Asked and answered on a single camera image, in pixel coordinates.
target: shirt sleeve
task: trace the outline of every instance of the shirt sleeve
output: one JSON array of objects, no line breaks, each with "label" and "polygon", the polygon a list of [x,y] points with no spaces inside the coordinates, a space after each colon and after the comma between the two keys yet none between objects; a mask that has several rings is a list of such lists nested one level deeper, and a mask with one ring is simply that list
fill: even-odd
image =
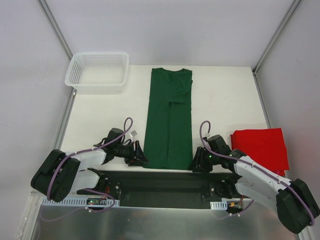
[{"label": "shirt sleeve", "polygon": [[169,103],[183,104],[187,93],[191,91],[192,73],[190,75],[171,75],[166,79],[165,93]]}]

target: white plastic basket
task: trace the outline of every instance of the white plastic basket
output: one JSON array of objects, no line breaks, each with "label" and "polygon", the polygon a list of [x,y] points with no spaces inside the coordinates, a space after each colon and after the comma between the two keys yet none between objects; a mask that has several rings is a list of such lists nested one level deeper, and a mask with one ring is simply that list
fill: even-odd
[{"label": "white plastic basket", "polygon": [[129,67],[125,52],[79,52],[73,55],[64,83],[79,94],[118,94]]}]

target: green t-shirt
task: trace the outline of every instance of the green t-shirt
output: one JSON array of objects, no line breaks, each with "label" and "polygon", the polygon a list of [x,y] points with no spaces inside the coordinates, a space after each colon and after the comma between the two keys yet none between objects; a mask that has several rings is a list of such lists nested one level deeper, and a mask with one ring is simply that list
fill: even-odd
[{"label": "green t-shirt", "polygon": [[187,170],[192,162],[192,82],[188,69],[152,69],[144,168]]}]

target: white table surface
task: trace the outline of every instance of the white table surface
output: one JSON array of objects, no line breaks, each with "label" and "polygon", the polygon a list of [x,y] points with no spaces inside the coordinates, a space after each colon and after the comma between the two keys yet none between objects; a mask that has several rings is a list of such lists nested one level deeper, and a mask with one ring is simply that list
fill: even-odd
[{"label": "white table surface", "polygon": [[[76,152],[91,148],[108,135],[111,128],[123,129],[127,117],[133,118],[132,130],[143,149],[147,125],[152,68],[177,71],[192,70],[192,142],[193,155],[201,146],[199,127],[211,122],[210,135],[220,134],[231,146],[230,134],[235,130],[266,129],[267,124],[250,67],[230,66],[157,66],[130,65],[127,85],[121,94],[77,94],[66,128],[61,150]],[[188,172],[181,170],[128,167],[123,158],[115,157],[96,167],[112,171]],[[228,172],[213,166],[214,172]]]}]

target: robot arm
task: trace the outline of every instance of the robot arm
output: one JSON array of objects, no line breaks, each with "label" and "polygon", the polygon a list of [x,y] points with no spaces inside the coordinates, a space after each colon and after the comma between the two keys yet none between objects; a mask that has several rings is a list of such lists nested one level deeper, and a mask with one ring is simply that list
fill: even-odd
[{"label": "robot arm", "polygon": [[[105,146],[106,143],[115,140],[101,149],[83,152],[68,158],[67,161],[59,168],[51,189],[49,199],[55,202],[62,201],[70,192],[75,193],[82,189],[94,189],[98,192],[104,192],[106,179],[103,173],[90,168],[91,166],[103,165],[111,161],[114,157],[124,158],[128,166],[142,166],[148,164],[149,160],[145,157],[138,140],[129,140],[128,144],[124,144],[124,131],[118,128],[112,128],[107,137],[95,147]],[[41,167],[31,180],[31,187],[47,195],[50,182],[59,164],[68,154],[54,149],[45,159]]]},{"label": "robot arm", "polygon": [[[201,128],[205,122],[200,127],[200,137],[205,147],[197,148],[189,170],[209,173],[213,166],[221,165],[233,173],[233,180],[216,188],[215,193],[220,197],[231,198],[232,194],[228,191],[232,191],[252,198],[277,212],[282,224],[295,234],[300,233],[310,223],[314,224],[320,209],[306,183],[300,179],[291,181],[278,176],[245,153],[237,149],[231,151],[220,135],[208,139],[202,138]],[[92,151],[91,149],[79,151],[78,154],[81,153],[79,155],[73,153],[67,156],[65,152],[54,149],[32,178],[31,186],[55,202],[62,201],[70,191],[94,189],[104,192],[109,185],[115,186],[112,189],[116,190],[111,194],[116,197],[120,194],[119,182],[110,182],[104,173],[90,166],[106,164],[114,157],[124,158],[128,166],[148,164],[149,161],[139,141],[129,140],[129,143],[125,144],[124,134],[129,129],[124,132],[112,128],[108,136],[95,145],[96,148],[92,148]]]},{"label": "robot arm", "polygon": [[220,135],[203,138],[210,146],[199,147],[190,165],[193,172],[208,173],[214,165],[229,169],[234,182],[223,183],[216,193],[231,198],[228,191],[235,189],[265,207],[275,211],[281,223],[291,232],[298,234],[320,214],[320,209],[307,184],[300,179],[291,181],[261,166],[245,153],[230,150]]}]

